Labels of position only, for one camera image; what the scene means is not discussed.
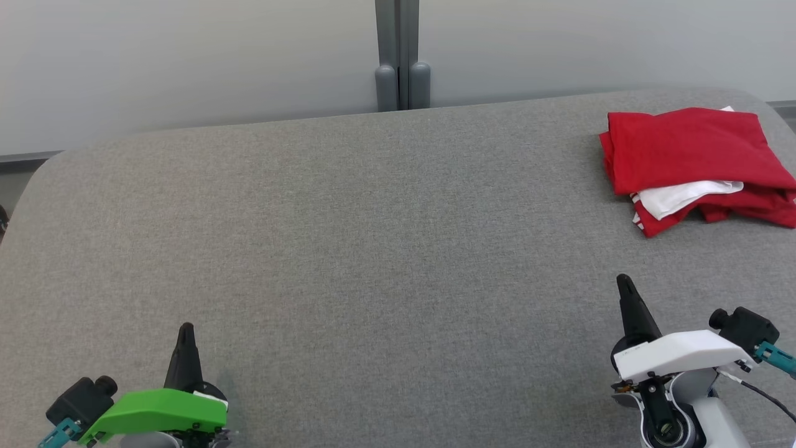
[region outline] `gray table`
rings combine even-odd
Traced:
[[[635,447],[609,362],[615,275],[664,332],[747,306],[796,351],[796,233],[694,218],[646,240],[611,193],[606,112],[759,114],[694,89],[159,132],[67,151],[33,177],[0,246],[0,433],[33,446],[82,375],[160,387],[192,321],[239,446]],[[793,380],[750,378],[796,407]],[[720,393],[757,447],[796,427]]]

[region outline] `white cloth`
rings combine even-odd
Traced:
[[[721,109],[726,112],[735,112],[727,106]],[[671,187],[648,188],[641,190],[637,195],[630,195],[633,202],[641,201],[644,208],[658,221],[682,210],[691,202],[705,195],[729,195],[743,189],[743,182],[728,180],[701,180],[698,182],[682,183]],[[633,223],[644,229],[639,222],[638,214],[633,218]]]

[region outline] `green plastic part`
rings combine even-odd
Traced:
[[[213,433],[226,425],[227,407],[222,402],[174,389],[154,389],[122,396],[77,443],[86,445],[97,434],[101,435],[97,440],[107,442],[116,434],[172,430]]]

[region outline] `gray bracket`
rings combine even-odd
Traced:
[[[419,0],[376,0],[379,112],[427,108],[431,67],[417,61]]]

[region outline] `pile of clothes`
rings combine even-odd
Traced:
[[[796,180],[768,147],[755,114],[612,112],[600,141],[614,193],[632,198],[633,223],[648,238],[695,208],[707,222],[735,212],[796,228]]]

